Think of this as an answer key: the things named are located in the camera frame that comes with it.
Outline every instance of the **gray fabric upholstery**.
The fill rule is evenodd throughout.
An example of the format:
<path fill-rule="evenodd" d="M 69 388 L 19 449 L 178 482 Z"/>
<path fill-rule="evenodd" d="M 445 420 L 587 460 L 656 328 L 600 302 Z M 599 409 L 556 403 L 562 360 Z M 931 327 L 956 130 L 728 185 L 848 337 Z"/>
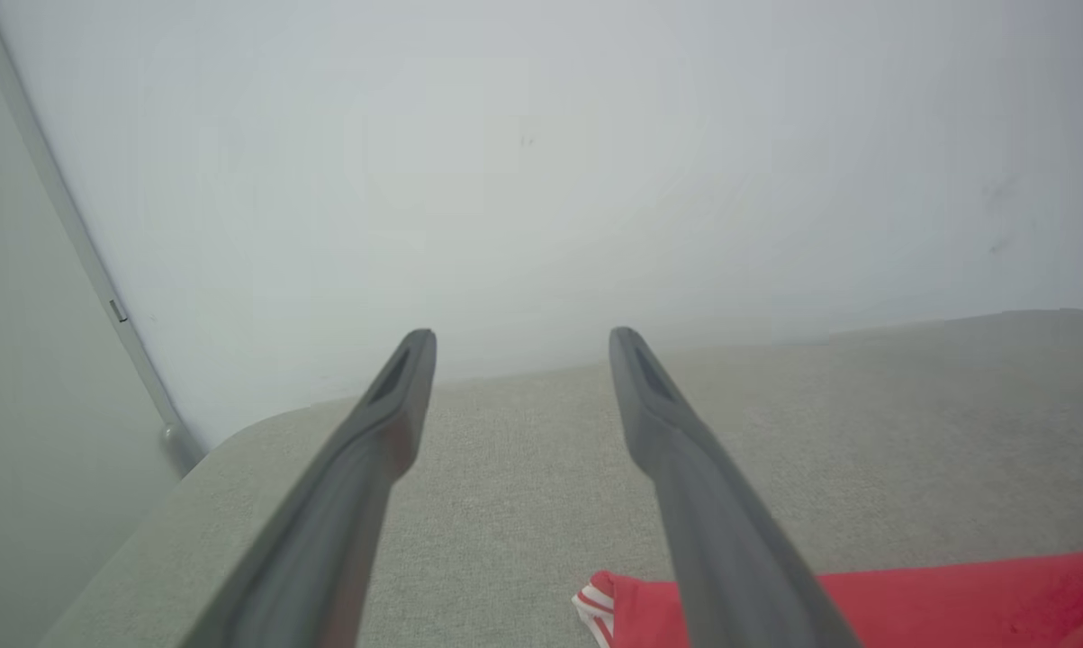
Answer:
<path fill-rule="evenodd" d="M 1083 549 L 1083 311 L 649 342 L 817 571 Z M 351 405 L 209 454 L 45 644 L 174 646 Z M 604 361 L 442 385 L 389 503 L 361 644 L 588 648 L 569 599 L 599 569 L 673 578 Z"/>

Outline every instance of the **red and white fabric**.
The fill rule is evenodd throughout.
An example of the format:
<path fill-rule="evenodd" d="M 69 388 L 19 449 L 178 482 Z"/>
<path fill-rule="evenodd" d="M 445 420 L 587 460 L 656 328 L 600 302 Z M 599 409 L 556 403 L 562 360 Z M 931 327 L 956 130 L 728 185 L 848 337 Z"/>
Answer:
<path fill-rule="evenodd" d="M 866 648 L 1083 648 L 1083 554 L 819 579 Z M 598 571 L 574 607 L 599 648 L 689 648 L 676 583 Z"/>

